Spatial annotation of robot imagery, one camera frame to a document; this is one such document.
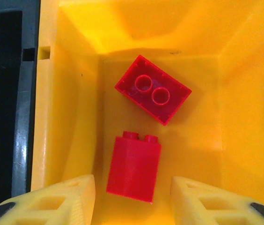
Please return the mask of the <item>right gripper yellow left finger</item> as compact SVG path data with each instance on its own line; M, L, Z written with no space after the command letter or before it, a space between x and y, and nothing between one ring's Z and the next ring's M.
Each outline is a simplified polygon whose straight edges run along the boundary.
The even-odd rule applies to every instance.
M0 203L0 225L89 225L95 179L83 175Z

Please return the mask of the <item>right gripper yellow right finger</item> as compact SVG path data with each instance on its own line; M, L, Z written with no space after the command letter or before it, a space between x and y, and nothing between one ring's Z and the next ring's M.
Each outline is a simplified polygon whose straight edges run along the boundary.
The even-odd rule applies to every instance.
M264 225L264 204L184 177L173 177L171 204L177 225Z

